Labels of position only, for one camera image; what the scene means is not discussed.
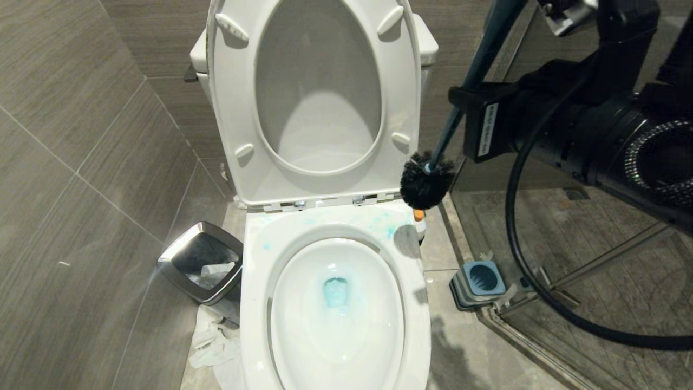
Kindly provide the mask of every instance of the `brush handle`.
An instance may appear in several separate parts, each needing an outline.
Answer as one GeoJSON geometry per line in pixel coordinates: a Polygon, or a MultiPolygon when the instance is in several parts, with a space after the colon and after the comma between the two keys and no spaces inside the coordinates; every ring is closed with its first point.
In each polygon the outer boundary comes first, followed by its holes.
{"type": "MultiPolygon", "coordinates": [[[[462,87],[475,89],[484,82],[484,77],[489,72],[489,68],[491,68],[500,47],[508,36],[510,28],[515,24],[515,20],[522,12],[525,4],[527,4],[527,0],[494,0],[491,10],[486,16],[484,37],[481,39],[476,53],[474,53],[474,59],[472,59],[472,64],[464,77],[462,87]]],[[[464,113],[459,108],[453,107],[438,145],[436,145],[431,159],[425,166],[428,173],[437,170],[443,153],[455,135],[463,116],[464,113]]]]}

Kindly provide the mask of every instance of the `stainless steel trash can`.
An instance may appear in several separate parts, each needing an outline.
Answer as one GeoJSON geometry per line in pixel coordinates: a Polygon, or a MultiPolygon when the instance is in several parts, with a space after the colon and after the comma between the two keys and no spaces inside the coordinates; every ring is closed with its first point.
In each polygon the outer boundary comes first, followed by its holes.
{"type": "Polygon", "coordinates": [[[157,271],[197,302],[240,325],[243,244],[209,222],[198,222],[159,257],[157,271]]]}

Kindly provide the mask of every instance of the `toilet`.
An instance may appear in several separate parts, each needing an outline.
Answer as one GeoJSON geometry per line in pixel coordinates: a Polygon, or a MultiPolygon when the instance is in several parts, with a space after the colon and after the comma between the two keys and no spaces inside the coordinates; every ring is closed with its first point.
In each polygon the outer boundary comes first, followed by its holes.
{"type": "Polygon", "coordinates": [[[249,390],[426,387],[426,282],[398,188],[436,52],[407,0],[212,2],[191,57],[248,207],[249,390]]]}

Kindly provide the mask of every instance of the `black hose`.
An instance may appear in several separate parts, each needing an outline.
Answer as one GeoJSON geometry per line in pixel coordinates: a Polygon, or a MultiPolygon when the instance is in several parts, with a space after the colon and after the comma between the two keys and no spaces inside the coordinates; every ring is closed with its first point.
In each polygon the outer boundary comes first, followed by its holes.
{"type": "Polygon", "coordinates": [[[507,193],[505,195],[505,228],[508,236],[508,242],[510,244],[510,251],[515,258],[517,265],[520,267],[520,270],[525,274],[525,277],[529,281],[530,285],[534,288],[534,291],[536,291],[537,294],[554,311],[556,311],[556,313],[585,332],[591,333],[597,337],[601,337],[602,339],[614,341],[616,343],[625,344],[628,346],[650,348],[655,350],[693,350],[693,336],[664,337],[621,332],[619,330],[597,325],[578,316],[560,303],[557,299],[555,299],[549,290],[537,281],[529,265],[527,265],[525,256],[520,248],[520,242],[518,240],[515,226],[515,200],[517,197],[520,176],[522,175],[525,162],[529,157],[529,152],[532,150],[533,145],[536,143],[539,135],[542,133],[542,129],[546,123],[548,123],[554,113],[593,75],[598,57],[599,51],[597,51],[596,55],[586,67],[587,69],[584,70],[582,75],[578,77],[575,83],[573,83],[573,85],[565,92],[563,92],[552,107],[549,110],[546,110],[544,115],[542,115],[541,118],[536,122],[532,128],[532,131],[529,133],[527,141],[523,144],[523,147],[515,159],[515,163],[510,174],[510,179],[508,181],[507,193]]]}

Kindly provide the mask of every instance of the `orange object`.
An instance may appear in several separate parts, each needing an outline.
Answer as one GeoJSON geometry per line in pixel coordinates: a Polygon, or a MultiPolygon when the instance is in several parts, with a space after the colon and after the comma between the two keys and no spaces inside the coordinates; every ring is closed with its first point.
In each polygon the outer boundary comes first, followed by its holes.
{"type": "Polygon", "coordinates": [[[426,212],[423,210],[414,210],[414,220],[416,222],[421,222],[424,218],[426,218],[426,212]]]}

